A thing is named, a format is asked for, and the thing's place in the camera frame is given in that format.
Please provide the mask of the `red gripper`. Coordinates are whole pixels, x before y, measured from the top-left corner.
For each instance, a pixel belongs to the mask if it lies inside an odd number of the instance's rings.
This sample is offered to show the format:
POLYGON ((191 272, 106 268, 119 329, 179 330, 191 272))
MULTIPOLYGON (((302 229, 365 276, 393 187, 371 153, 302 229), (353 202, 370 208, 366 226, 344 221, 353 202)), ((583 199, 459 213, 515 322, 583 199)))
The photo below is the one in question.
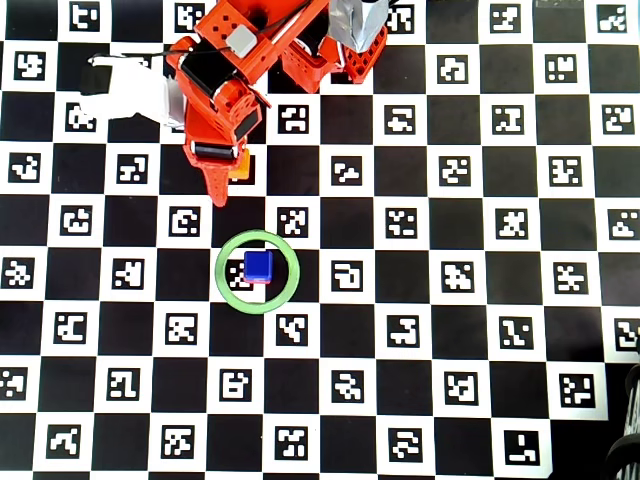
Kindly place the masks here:
POLYGON ((216 207, 227 204, 229 173, 241 168, 247 137, 261 121, 261 102, 253 91, 219 92, 215 99, 195 91, 186 96, 185 155, 202 171, 216 207))

